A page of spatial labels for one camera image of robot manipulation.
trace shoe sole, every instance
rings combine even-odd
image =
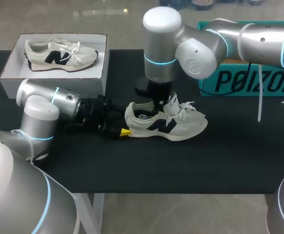
[[[205,128],[208,125],[208,121],[206,120],[205,124],[197,129],[194,133],[190,134],[190,135],[185,135],[185,136],[174,136],[174,135],[170,135],[168,133],[163,133],[157,130],[151,131],[151,130],[139,130],[139,129],[133,129],[130,128],[131,130],[131,134],[129,135],[130,137],[154,137],[154,136],[158,136],[158,137],[164,137],[168,140],[171,141],[182,141],[182,140],[187,140],[189,138],[192,138],[198,134],[200,134],[201,132],[203,132],[205,130]]]
[[[52,70],[64,70],[66,72],[78,72],[78,71],[89,69],[97,61],[97,58],[96,58],[96,60],[93,63],[87,63],[81,66],[66,66],[66,65],[53,64],[53,63],[37,64],[37,63],[32,63],[28,59],[26,53],[25,53],[25,56],[28,60],[29,68],[34,72],[45,72],[45,71],[52,71]]]

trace table leg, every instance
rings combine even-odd
[[[102,219],[104,209],[105,194],[94,194],[93,210],[98,221],[98,226],[102,230]]]
[[[96,218],[95,211],[90,203],[88,194],[74,194],[80,221],[86,234],[101,234],[101,228]]]

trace sneaker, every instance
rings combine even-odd
[[[48,42],[25,42],[25,55],[32,71],[61,69],[76,72],[87,69],[97,60],[98,51],[80,42],[51,39]]]
[[[193,102],[179,104],[176,94],[163,106],[163,111],[153,115],[153,102],[131,102],[125,112],[131,137],[161,136],[172,141],[186,140],[201,133],[207,126],[205,115],[196,111]]]

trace teal sign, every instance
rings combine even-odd
[[[198,23],[201,29],[207,21]],[[247,21],[242,23],[284,24],[284,21]],[[198,80],[203,96],[228,94],[228,96],[258,96],[259,95],[259,65],[252,64],[249,73],[248,64],[221,64],[207,79]],[[284,97],[284,69],[262,66],[264,96]]]

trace n logo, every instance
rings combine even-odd
[[[52,51],[48,57],[45,59],[45,62],[47,63],[52,63],[53,61],[55,61],[56,64],[59,65],[66,65],[67,61],[69,59],[65,59],[69,56],[68,53],[65,52],[65,54],[63,55],[63,57],[60,54],[60,51]]]
[[[155,121],[155,123],[153,123],[147,129],[152,130],[152,131],[158,129],[158,131],[162,133],[170,133],[175,126],[176,126],[176,122],[174,119],[172,119],[168,125],[165,119],[158,119]]]

